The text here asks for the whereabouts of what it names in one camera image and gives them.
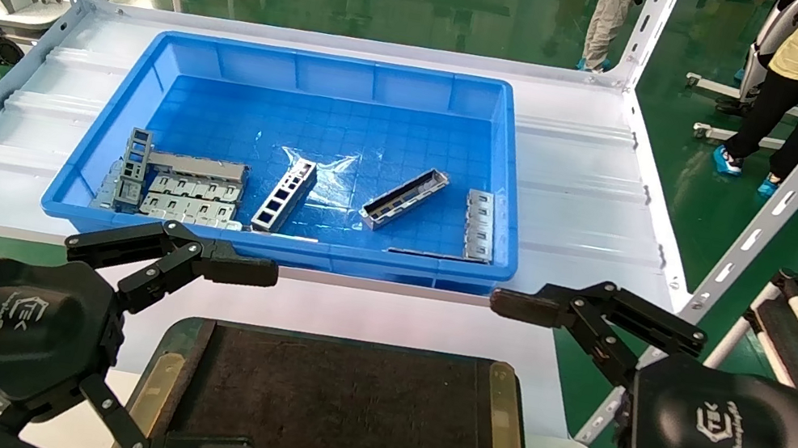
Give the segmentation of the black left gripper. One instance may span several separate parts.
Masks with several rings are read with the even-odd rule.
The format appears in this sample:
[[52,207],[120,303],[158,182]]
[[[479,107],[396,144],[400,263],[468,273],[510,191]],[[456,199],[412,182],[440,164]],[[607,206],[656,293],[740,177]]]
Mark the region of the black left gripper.
[[[0,258],[0,448],[40,448],[22,430],[82,397],[119,448],[252,448],[244,436],[145,437],[102,376],[116,361],[125,311],[147,310],[198,278],[271,287],[277,263],[169,220],[70,236],[65,250],[72,263],[57,267]],[[117,291],[92,270],[137,262],[146,266]]]

